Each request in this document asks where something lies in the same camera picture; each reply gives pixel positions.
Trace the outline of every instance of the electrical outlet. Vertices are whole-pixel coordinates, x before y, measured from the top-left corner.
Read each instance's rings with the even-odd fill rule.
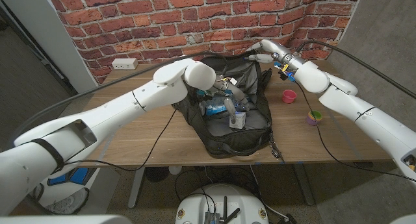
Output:
[[[116,58],[112,61],[114,69],[136,69],[138,65],[135,58]]]

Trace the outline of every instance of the small box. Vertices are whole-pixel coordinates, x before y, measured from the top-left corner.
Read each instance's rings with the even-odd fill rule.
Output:
[[[116,58],[112,61],[114,69],[136,69],[138,61],[135,58]]]
[[[231,123],[231,118],[229,119],[229,127],[242,129],[246,124],[246,113],[245,112],[236,112],[235,113],[235,123]]]

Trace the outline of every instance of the blue panel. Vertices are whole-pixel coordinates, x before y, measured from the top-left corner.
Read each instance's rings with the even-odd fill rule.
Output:
[[[79,168],[71,176],[70,181],[76,184],[83,184],[88,168]]]
[[[55,185],[55,184],[63,183],[63,182],[65,182],[65,180],[66,180],[66,175],[61,175],[57,178],[49,179],[48,185],[52,186],[52,185]]]

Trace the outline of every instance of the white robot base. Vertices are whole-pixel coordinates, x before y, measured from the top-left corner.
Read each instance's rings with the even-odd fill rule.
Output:
[[[206,197],[207,202],[202,189],[199,188],[193,192],[195,195],[190,195],[181,202],[177,209],[175,224],[268,224],[265,206],[247,190],[232,184],[210,184],[204,186],[203,190],[213,198],[216,214],[214,214],[213,201],[210,197]],[[207,212],[208,204],[211,213]]]

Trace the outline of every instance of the brick wall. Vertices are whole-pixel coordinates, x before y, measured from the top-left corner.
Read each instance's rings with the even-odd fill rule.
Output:
[[[308,39],[337,45],[356,1],[52,0],[99,83],[115,58],[154,63],[204,50],[236,55],[262,38],[292,49]],[[301,56],[329,53],[310,45]]]

